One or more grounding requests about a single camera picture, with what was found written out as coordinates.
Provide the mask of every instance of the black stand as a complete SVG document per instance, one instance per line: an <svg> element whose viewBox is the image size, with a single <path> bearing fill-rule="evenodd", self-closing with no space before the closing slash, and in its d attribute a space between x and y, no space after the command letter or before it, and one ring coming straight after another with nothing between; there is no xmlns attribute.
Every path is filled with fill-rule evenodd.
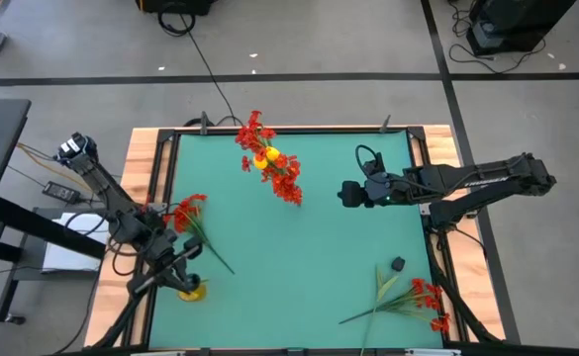
<svg viewBox="0 0 579 356"><path fill-rule="evenodd" d="M93 240L70 228L65 228L58 223L45 219L40 215L32 213L27 209L23 209L1 197L0 222L22 232L40 237L41 239L60 247L97 259L102 259L104 257L105 246L103 243ZM7 245L3 246L3 253L7 252L9 255L14 257L20 252L17 247L10 247L12 248L7 248Z"/></svg>
<svg viewBox="0 0 579 356"><path fill-rule="evenodd" d="M23 316L10 313L10 306L20 281L48 280L56 279L56 277L66 278L66 273L85 276L84 272L66 272L62 276L41 275L38 268L43 267L43 259L45 258L45 249L47 247L46 242L97 259L102 259L104 256L105 245L103 243L52 222L50 220L51 216L45 217L42 214L48 215L50 210L44 210L43 213L36 213L36 210L30 212L0 197L0 224L13 227L25 233L19 247L0 242L0 259L12 262L15 267L10 271L1 293L0 322L11 322L20 325L26 321ZM28 235L39 238L28 239ZM22 267L33 267L34 269L25 270L21 269Z"/></svg>

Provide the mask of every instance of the yellow object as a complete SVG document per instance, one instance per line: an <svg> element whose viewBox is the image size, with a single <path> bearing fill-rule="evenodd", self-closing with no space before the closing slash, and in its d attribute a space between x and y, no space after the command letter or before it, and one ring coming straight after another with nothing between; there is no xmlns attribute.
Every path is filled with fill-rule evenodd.
<svg viewBox="0 0 579 356"><path fill-rule="evenodd" d="M253 157L253 166L263 170L267 167L267 158L262 158L261 160L257 160L256 156Z"/></svg>
<svg viewBox="0 0 579 356"><path fill-rule="evenodd" d="M267 159L269 159L272 162L275 161L276 158L278 158L278 156L280 155L280 151L272 146L268 146L266 150L267 150Z"/></svg>
<svg viewBox="0 0 579 356"><path fill-rule="evenodd" d="M201 302L206 298L208 290L205 284L201 284L199 288L190 293L179 292L179 299L184 302Z"/></svg>

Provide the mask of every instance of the black floor line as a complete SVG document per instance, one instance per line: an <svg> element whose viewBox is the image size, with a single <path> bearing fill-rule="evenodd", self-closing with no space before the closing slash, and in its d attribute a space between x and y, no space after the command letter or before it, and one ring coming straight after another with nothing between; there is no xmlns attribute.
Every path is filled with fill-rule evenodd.
<svg viewBox="0 0 579 356"><path fill-rule="evenodd" d="M220 83L405 80L439 81L438 73L290 73L290 74L226 74L215 75ZM209 75L74 77L74 78L0 78L0 86L34 85L103 85L103 84L181 84L212 83Z"/></svg>
<svg viewBox="0 0 579 356"><path fill-rule="evenodd" d="M436 29L436 22L434 21L432 7L430 6L429 0L422 0L421 5L424 9L424 15L426 16L428 31L430 31L434 56L436 57L438 72L441 75L441 82L443 84L443 89L445 90L445 98L447 99L447 106L449 108L449 112L451 113L458 148L460 150L463 163L473 164L474 158L471 151L471 146L469 145L469 140L467 139L465 123L463 122L463 118L460 114L458 100L456 99L454 86L452 84L449 69L447 68L447 62L445 61L445 56L443 54L443 47L440 43L440 38L438 37L438 31ZM505 329L505 337L510 342L519 344L520 336L518 334L518 326L516 325L516 319L514 317L513 308L511 306L511 300L509 299L509 291L507 290L507 283L505 282L505 276L503 274L503 269L500 263L500 256L498 255L496 240L494 239L494 234L489 221L489 215L487 214L486 209L482 210L478 214L478 226L480 228L483 244L487 250L489 274L492 278L492 284L496 295L496 301L498 303L498 309L500 311L500 317L503 323L503 328Z"/></svg>
<svg viewBox="0 0 579 356"><path fill-rule="evenodd" d="M579 80L577 73L448 73L454 81L546 81ZM440 73L387 73L387 72L341 72L341 73L286 73L286 74L225 74L216 75L220 83L264 83L302 81L443 81ZM186 84L212 83L209 75L171 76L115 76L115 77L64 77L64 78L0 78L3 86L53 86L53 85L125 85L125 84Z"/></svg>

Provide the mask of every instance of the flower bouquet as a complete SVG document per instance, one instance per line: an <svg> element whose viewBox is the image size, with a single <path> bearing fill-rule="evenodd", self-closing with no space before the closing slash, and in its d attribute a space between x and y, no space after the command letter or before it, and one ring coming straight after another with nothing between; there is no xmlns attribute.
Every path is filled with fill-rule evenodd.
<svg viewBox="0 0 579 356"><path fill-rule="evenodd" d="M287 156L271 145L276 132L258 121L259 111L251 112L247 125L237 134L236 142L243 150L250 150L253 158L242 158L242 170L249 172L253 165L261 171L262 182L270 181L273 192L287 203L302 204L302 189L296 185L300 162L295 155Z"/></svg>

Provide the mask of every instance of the white paper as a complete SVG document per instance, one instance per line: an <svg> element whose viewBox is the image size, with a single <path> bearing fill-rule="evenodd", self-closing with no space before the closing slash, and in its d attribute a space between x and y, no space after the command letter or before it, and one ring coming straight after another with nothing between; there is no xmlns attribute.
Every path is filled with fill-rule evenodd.
<svg viewBox="0 0 579 356"><path fill-rule="evenodd" d="M74 213L63 213L60 219L54 219L53 221L65 225L73 216ZM100 220L102 220L102 217L96 214L83 214L71 221L69 228L80 233L85 233L97 225ZM106 243L107 237L109 236L109 223L106 221L102 222L96 231L90 233L88 236L96 241ZM43 272L50 272L50 270L56 269L97 271L98 267L100 267L100 260L96 258L48 243L47 250L45 251L45 260L43 261Z"/></svg>

